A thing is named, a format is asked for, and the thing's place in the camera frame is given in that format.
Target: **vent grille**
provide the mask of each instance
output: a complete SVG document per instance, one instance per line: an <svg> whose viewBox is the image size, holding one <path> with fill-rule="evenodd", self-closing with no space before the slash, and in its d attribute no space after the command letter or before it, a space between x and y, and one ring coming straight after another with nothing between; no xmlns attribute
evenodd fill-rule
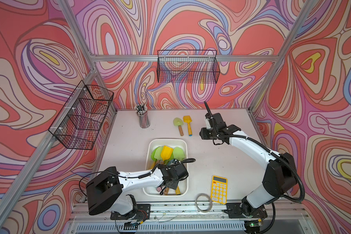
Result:
<svg viewBox="0 0 351 234"><path fill-rule="evenodd" d="M123 223L117 223L120 232L132 232L123 230ZM138 226L137 232L148 231L239 231L245 230L244 221L185 221L185 222L144 222ZM79 223L76 233L105 233L116 231L114 223Z"/></svg>

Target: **wooden handle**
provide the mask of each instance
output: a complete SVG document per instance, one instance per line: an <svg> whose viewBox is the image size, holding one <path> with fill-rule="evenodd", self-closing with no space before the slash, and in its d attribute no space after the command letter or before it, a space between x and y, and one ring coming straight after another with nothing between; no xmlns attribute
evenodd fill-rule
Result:
<svg viewBox="0 0 351 234"><path fill-rule="evenodd" d="M181 134L181 136L183 136L183 130L182 130L181 125L178 126L178 129L179 129L179 134Z"/></svg>
<svg viewBox="0 0 351 234"><path fill-rule="evenodd" d="M187 127L189 129L189 136L192 136L192 131L191 131L191 125L190 123L187 123Z"/></svg>
<svg viewBox="0 0 351 234"><path fill-rule="evenodd" d="M152 163L151 167L150 167L150 168L148 168L148 169L149 169L149 170L152 170L152 169L154 168L154 166L156 165L156 163L157 163L157 160L156 160L156 161L154 161L154 162Z"/></svg>
<svg viewBox="0 0 351 234"><path fill-rule="evenodd" d="M175 190L177 195L181 195L181 191L179 191L179 187L177 186L177 189Z"/></svg>
<svg viewBox="0 0 351 234"><path fill-rule="evenodd" d="M168 195L168 192L169 192L169 188L166 188L166 189L164 190L164 195Z"/></svg>

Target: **white table surface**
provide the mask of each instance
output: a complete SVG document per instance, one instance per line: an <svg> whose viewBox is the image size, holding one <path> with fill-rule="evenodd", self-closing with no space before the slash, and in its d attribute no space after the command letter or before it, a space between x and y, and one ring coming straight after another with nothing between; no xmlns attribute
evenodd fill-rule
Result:
<svg viewBox="0 0 351 234"><path fill-rule="evenodd" d="M250 137L259 140L245 109L212 110L219 112L225 123L234 124ZM194 201L198 194L211 192L212 175L228 179L228 200L242 199L262 182L264 169L252 158L236 147L228 144L215 146L212 140L202 140L200 129L205 127L206 110L150 110L151 125L142 129L134 111L118 111L113 124L99 171L116 166L117 171L142 171L145 169L149 143L156 138L180 138L187 143L188 157L196 162L188 164L189 190L182 197L150 197L142 189L128 192L137 202L152 201ZM192 136L188 136L187 124L182 126L184 136L173 125L175 117L192 118Z"/></svg>

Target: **white plastic bin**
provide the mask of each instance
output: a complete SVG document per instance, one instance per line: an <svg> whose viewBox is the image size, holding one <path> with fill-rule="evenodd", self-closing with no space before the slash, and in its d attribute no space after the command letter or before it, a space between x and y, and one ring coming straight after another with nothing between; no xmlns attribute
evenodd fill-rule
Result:
<svg viewBox="0 0 351 234"><path fill-rule="evenodd" d="M153 160L151 159L151 153L154 151L155 148L160 147L160 146L168 146L168 147L179 147L183 149L185 158L187 157L187 144L184 140L181 139L154 139L153 141L150 142L150 145L148 146L148 152L147 152L147 160L145 161L145 170L147 170L152 164ZM146 195L150 197L182 197L185 195L189 189L189 178L179 181L178 183L179 190L181 192L180 195L176 195L175 190L169 189L168 195L160 195L160 193L156 190L156 188L153 187L147 187L143 188L143 191Z"/></svg>

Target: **calculator display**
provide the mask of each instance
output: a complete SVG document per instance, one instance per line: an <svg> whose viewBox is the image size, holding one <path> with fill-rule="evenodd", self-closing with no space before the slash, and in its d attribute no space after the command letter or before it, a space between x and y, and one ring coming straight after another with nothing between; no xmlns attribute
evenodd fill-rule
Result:
<svg viewBox="0 0 351 234"><path fill-rule="evenodd" d="M222 178L220 178L220 177L213 177L213 180L215 180L215 181L220 181L220 182L222 182L222 183L226 183L226 179L222 179Z"/></svg>

